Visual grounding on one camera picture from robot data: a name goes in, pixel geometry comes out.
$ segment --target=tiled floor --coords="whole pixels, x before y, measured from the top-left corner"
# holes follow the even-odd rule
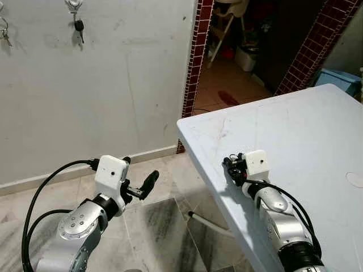
[[[235,105],[221,99],[221,91],[230,95],[238,104],[265,99],[271,93],[251,78],[251,73],[244,72],[231,59],[217,57],[211,68],[208,60],[203,62],[199,90],[195,99],[193,114],[224,109]]]
[[[153,170],[160,178],[145,201],[134,199],[113,218],[88,261],[87,272],[248,272],[252,271],[234,239],[216,233],[187,215],[193,210],[227,228],[187,154],[132,164],[128,178],[140,186]],[[46,186],[34,217],[51,209],[73,209],[94,196],[94,176]],[[20,239],[35,190],[0,197],[0,271],[21,272]],[[45,219],[31,242],[35,263],[48,246],[61,215]]]

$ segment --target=white pipe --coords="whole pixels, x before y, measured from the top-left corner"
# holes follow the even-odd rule
[[[221,228],[220,226],[217,226],[216,224],[212,223],[211,221],[206,220],[205,218],[201,217],[200,215],[195,214],[192,211],[190,211],[188,213],[188,215],[191,218],[194,218],[195,220],[199,221],[203,225],[206,225],[207,227],[211,228],[212,230],[219,232],[220,234],[230,236],[230,237],[234,237],[232,232],[230,232],[230,231],[228,231],[228,230],[226,230],[224,228]]]

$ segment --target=key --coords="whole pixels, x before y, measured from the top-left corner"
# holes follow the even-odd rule
[[[2,31],[2,37],[4,38],[4,40],[6,40],[6,42],[7,42],[8,46],[12,46],[12,44],[11,44],[11,43],[10,43],[10,41],[9,41],[9,36],[8,36],[8,34],[7,34],[7,30],[3,30],[3,31]]]
[[[74,21],[74,28],[79,32],[79,35],[82,39],[82,43],[84,44],[85,41],[83,40],[83,30],[85,28],[85,25],[83,24],[83,21],[82,20]]]

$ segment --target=white table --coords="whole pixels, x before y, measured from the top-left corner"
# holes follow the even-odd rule
[[[266,150],[270,180],[305,207],[329,271],[363,271],[363,106],[327,84],[178,121],[180,140],[256,272],[283,271],[225,156]]]

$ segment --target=white wall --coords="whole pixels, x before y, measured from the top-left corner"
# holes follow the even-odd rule
[[[363,6],[347,26],[323,66],[361,76],[359,68],[363,67]]]
[[[0,184],[177,143],[194,0],[2,0]]]

